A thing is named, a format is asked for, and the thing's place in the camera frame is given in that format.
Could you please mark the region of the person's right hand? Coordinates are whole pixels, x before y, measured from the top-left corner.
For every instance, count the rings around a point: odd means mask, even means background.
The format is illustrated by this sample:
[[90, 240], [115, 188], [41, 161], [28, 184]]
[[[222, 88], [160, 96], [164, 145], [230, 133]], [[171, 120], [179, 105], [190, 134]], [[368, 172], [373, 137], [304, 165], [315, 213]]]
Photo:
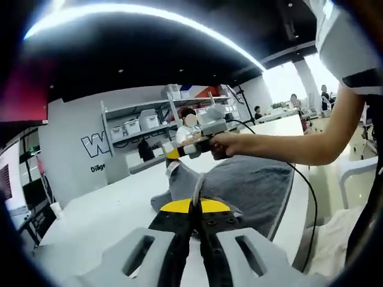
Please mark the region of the person's right hand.
[[211, 153], [215, 160], [222, 160], [241, 153], [241, 136], [236, 133], [223, 132], [210, 139]]

